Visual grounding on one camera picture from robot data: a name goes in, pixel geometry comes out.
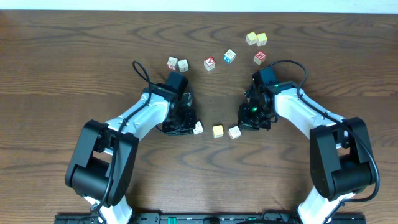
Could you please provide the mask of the white wooden block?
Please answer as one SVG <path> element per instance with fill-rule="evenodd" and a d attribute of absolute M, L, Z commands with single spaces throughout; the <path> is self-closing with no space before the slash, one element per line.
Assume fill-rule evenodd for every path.
<path fill-rule="evenodd" d="M 196 122 L 195 128 L 193 129 L 193 134 L 200 134 L 203 132 L 203 126 L 200 121 Z"/>
<path fill-rule="evenodd" d="M 228 134 L 231 139 L 236 139 L 241 136 L 241 131 L 238 126 L 233 126 L 232 128 L 228 129 Z"/>

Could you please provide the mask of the yellow wooden block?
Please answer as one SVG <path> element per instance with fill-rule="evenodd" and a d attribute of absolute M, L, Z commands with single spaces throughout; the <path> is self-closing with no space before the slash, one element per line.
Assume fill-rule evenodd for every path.
<path fill-rule="evenodd" d="M 223 126 L 222 125 L 213 126 L 212 130 L 213 130 L 213 137 L 214 138 L 223 137 L 224 131 L 223 131 Z"/>

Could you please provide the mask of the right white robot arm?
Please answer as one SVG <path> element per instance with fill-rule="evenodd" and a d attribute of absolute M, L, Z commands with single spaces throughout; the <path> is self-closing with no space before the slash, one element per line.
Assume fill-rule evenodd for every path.
<path fill-rule="evenodd" d="M 313 188 L 297 208 L 300 223 L 331 223 L 346 203 L 372 200 L 380 187 L 368 129 L 358 118 L 346 119 L 309 98 L 294 82 L 252 82 L 241 104 L 241 129 L 269 130 L 282 117 L 309 140 Z"/>

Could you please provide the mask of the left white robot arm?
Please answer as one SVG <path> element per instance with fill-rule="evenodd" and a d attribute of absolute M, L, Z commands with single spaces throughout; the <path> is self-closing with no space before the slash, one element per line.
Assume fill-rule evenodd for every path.
<path fill-rule="evenodd" d="M 105 123 L 88 121 L 65 174 L 65 183 L 89 201 L 84 221 L 129 223 L 125 197 L 139 141 L 153 128 L 171 136 L 193 134 L 197 123 L 193 92 L 184 86 L 149 85 L 140 100 Z"/>

